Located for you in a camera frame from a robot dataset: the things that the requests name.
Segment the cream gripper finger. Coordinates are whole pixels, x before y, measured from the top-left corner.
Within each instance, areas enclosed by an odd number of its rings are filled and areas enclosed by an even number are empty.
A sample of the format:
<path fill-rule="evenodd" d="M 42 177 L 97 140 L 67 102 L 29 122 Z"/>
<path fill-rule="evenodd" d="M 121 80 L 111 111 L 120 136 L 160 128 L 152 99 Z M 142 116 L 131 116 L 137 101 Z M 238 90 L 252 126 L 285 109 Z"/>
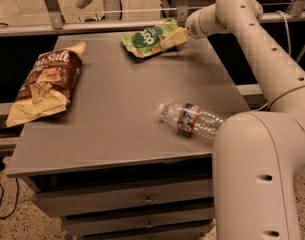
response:
<path fill-rule="evenodd" d="M 165 37 L 160 46 L 162 49 L 170 49 L 174 46 L 184 44 L 188 40 L 188 32 L 185 28 L 179 27 L 169 36 Z"/>

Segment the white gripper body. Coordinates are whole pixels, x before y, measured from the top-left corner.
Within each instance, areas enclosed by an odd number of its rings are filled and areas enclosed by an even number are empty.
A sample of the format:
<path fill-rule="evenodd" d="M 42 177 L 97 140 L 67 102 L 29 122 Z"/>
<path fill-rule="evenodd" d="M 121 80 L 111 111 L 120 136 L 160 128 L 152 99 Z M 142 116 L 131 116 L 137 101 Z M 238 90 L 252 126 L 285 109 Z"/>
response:
<path fill-rule="evenodd" d="M 201 39 L 222 32 L 222 24 L 216 17 L 215 7 L 204 7 L 193 12 L 186 20 L 185 27 L 190 37 Z"/>

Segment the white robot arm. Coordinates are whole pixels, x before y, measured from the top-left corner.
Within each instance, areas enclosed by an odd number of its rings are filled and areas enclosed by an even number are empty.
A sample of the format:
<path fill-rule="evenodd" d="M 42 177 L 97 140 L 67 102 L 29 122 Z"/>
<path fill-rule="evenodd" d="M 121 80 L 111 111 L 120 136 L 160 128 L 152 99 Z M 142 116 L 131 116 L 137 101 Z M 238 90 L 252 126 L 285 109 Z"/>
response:
<path fill-rule="evenodd" d="M 188 34 L 233 34 L 267 100 L 218 129 L 213 147 L 217 240 L 301 240 L 293 180 L 305 172 L 305 71 L 260 25 L 256 0 L 216 0 L 192 13 Z"/>

